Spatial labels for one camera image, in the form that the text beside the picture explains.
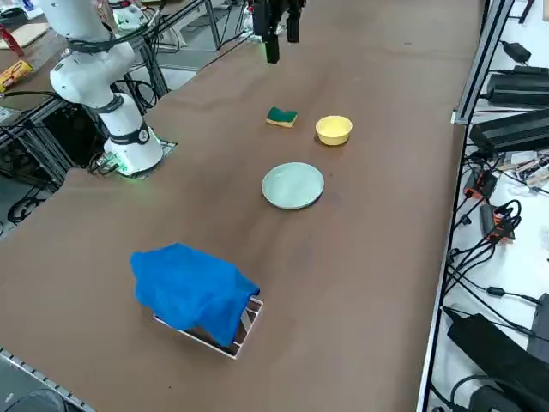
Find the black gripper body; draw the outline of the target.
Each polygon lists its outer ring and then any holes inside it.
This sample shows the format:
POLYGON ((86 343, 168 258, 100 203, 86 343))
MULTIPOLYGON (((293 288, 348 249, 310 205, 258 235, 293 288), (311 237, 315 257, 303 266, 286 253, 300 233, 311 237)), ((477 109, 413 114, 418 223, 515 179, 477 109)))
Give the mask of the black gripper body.
POLYGON ((255 0, 251 3, 254 13, 273 13, 276 10, 281 13, 290 9, 302 9, 305 0, 255 0))

